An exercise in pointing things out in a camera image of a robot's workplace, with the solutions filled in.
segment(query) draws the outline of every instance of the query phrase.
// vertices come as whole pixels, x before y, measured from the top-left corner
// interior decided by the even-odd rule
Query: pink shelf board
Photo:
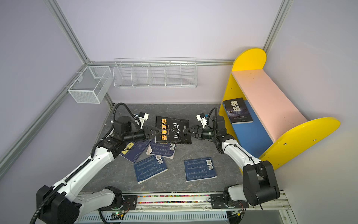
[[[231,73],[273,142],[286,131],[307,122],[264,70]]]

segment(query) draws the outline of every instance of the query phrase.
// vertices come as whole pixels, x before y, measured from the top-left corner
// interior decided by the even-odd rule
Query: gray floor
[[[188,119],[190,126],[200,125],[196,115],[208,114],[213,107],[219,108],[219,104],[149,104],[149,105],[128,105],[129,109],[137,114],[144,112],[149,114],[145,125],[155,127],[155,116],[167,116],[173,118]],[[129,116],[123,106],[117,109],[118,116]],[[111,126],[112,114],[107,120],[101,136]],[[148,155],[145,152],[137,161],[145,159]],[[217,173],[217,178],[186,182],[184,160],[203,157],[212,157]],[[96,192],[106,186],[114,186],[124,193],[135,192],[159,192],[159,191],[222,191],[224,187],[241,184],[242,175],[239,167],[226,154],[220,154],[215,145],[209,141],[199,141],[192,138],[191,145],[177,145],[174,159],[164,158],[168,170],[156,177],[153,177],[141,184],[138,184],[134,172],[133,163],[118,156],[114,161],[107,164],[100,170],[92,180],[82,189],[83,192]]]

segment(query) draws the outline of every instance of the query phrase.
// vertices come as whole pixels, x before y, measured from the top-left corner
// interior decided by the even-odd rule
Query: book
[[[160,156],[151,156],[134,164],[139,184],[167,170],[166,164]]]
[[[253,122],[243,98],[224,100],[223,106],[231,124],[244,124]]]
[[[138,142],[130,142],[126,149],[123,150],[119,155],[123,156],[127,160],[135,163],[135,161],[139,158],[142,152],[147,148],[149,145],[150,140],[143,140]]]
[[[157,116],[156,127],[161,133],[155,137],[155,143],[192,143],[190,135],[184,132],[189,127],[189,120]]]
[[[152,139],[147,149],[147,155],[162,156],[169,159],[174,159],[175,144],[160,144],[155,143]]]
[[[184,167],[187,182],[216,178],[211,157],[185,160]]]
[[[233,124],[232,128],[240,142],[240,145],[251,155],[259,158],[272,144],[272,140],[255,114],[250,103],[245,104],[251,114],[252,123]]]

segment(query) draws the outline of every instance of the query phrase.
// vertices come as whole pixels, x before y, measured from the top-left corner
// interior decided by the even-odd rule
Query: book cover
[[[156,127],[161,133],[155,137],[155,143],[192,143],[190,135],[184,132],[189,127],[189,120],[157,116]]]
[[[184,167],[187,182],[216,178],[211,157],[185,160]]]
[[[138,141],[138,142],[130,142],[126,149],[123,150],[119,155],[123,156],[127,160],[135,163],[135,161],[139,158],[142,152],[149,145],[150,140]]]
[[[147,155],[162,156],[169,159],[174,159],[175,144],[160,144],[155,143],[152,139],[147,149]]]
[[[167,170],[166,164],[160,156],[151,156],[134,164],[139,184]]]
[[[231,124],[244,124],[253,122],[243,98],[224,100],[223,106]]]

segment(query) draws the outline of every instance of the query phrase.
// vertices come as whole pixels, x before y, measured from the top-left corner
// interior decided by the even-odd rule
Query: yellow shelf side panel
[[[266,62],[266,53],[260,48],[251,48],[242,52],[234,61],[231,71],[255,70],[262,69]],[[237,84],[235,78],[230,74],[229,81],[226,86],[224,100],[235,98],[243,98],[247,100],[244,93]],[[225,112],[224,106],[221,104],[219,115],[224,117],[225,126],[228,134],[231,134],[237,141],[237,136]]]
[[[242,52],[234,61],[231,71],[263,69],[266,53],[260,48],[251,48]]]
[[[244,96],[244,93],[241,91],[239,85],[237,84],[235,78],[232,76],[232,74],[230,74],[229,77],[229,81],[227,82],[227,86],[226,86],[226,90],[225,90],[225,94],[224,94],[224,100],[231,100],[231,99],[235,99],[235,98],[243,98],[244,100],[246,100],[246,97]],[[230,135],[232,135],[237,141],[237,137],[235,134],[234,129],[232,128],[232,125],[230,123],[230,120],[226,114],[226,111],[224,109],[223,104],[220,105],[220,109],[219,109],[219,115],[224,117],[225,120],[225,127],[226,127],[226,132]]]
[[[260,159],[269,161],[276,170],[333,133],[339,126],[339,120],[333,117],[318,118],[300,124],[283,134]]]

